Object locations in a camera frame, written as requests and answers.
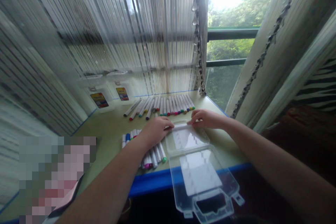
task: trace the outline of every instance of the person's left hand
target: person's left hand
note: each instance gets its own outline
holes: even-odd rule
[[[169,121],[168,117],[155,117],[148,121],[136,138],[140,138],[149,150],[158,144],[172,128],[174,124]]]

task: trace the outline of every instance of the person's right hand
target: person's right hand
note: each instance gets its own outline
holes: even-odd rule
[[[197,109],[192,112],[191,120],[187,124],[193,127],[223,128],[226,119],[227,117],[224,115],[219,115],[213,111]]]

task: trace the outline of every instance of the hand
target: hand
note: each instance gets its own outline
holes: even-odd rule
[[[174,124],[168,117],[155,117],[147,123],[136,138],[140,138],[147,150],[158,144],[171,129]]]
[[[227,117],[224,115],[219,115],[213,111],[197,109],[192,112],[191,120],[187,124],[193,127],[223,128],[226,119]]]

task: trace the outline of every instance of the zebra print fabric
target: zebra print fabric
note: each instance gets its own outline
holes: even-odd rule
[[[336,115],[336,57],[316,71],[294,100]]]

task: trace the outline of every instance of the forearm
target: forearm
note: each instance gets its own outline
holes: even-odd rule
[[[116,223],[145,153],[139,135],[103,169],[57,224]]]
[[[222,129],[306,222],[327,223],[335,217],[336,189],[317,173],[236,120],[224,119]]]

